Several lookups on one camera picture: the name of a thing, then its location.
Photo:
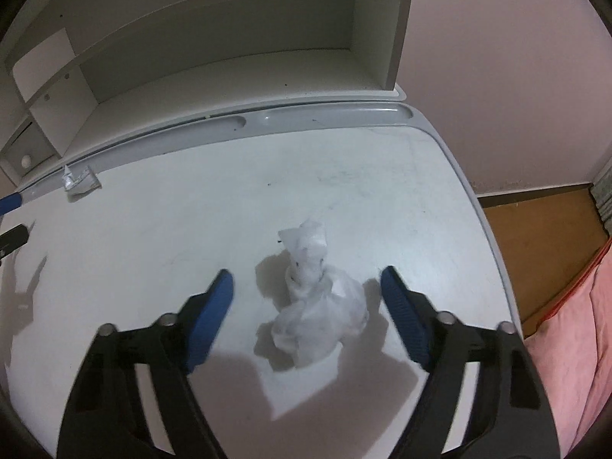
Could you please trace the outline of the white tissue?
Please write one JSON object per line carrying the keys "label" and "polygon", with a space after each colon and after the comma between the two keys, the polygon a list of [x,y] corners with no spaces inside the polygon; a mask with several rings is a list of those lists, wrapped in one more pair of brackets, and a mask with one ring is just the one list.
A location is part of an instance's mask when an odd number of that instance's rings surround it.
{"label": "white tissue", "polygon": [[272,325],[275,347],[297,368],[311,366],[361,335],[369,319],[363,286],[327,262],[325,226],[307,220],[278,232],[290,255],[284,272],[290,304]]}

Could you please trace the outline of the grey drawer with white knob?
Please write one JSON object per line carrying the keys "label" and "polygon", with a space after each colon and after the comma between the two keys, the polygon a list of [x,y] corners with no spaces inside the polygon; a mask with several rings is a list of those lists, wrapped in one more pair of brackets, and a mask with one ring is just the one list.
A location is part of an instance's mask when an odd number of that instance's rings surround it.
{"label": "grey drawer with white knob", "polygon": [[26,121],[2,149],[1,159],[20,177],[57,155],[34,121]]}

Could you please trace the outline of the pink bed blanket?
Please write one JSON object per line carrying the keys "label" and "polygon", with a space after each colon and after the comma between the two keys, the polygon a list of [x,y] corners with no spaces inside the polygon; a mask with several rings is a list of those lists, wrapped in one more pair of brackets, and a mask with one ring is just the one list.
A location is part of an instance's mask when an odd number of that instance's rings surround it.
{"label": "pink bed blanket", "polygon": [[611,244],[606,243],[525,340],[565,457],[611,397]]}

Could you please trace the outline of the white desk shelf hutch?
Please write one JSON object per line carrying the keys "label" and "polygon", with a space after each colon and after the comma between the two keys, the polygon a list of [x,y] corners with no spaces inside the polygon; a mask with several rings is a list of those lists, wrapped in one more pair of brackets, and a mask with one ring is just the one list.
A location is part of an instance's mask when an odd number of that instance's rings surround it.
{"label": "white desk shelf hutch", "polygon": [[63,164],[182,122],[399,98],[411,0],[1,0],[1,151],[34,121]]}

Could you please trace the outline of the grey striped curtain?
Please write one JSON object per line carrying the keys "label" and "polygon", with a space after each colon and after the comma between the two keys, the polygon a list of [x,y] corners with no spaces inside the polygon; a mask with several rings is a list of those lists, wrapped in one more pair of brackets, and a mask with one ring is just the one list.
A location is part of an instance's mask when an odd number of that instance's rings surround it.
{"label": "grey striped curtain", "polygon": [[596,202],[599,217],[609,234],[612,234],[612,163],[607,162],[590,188]]}

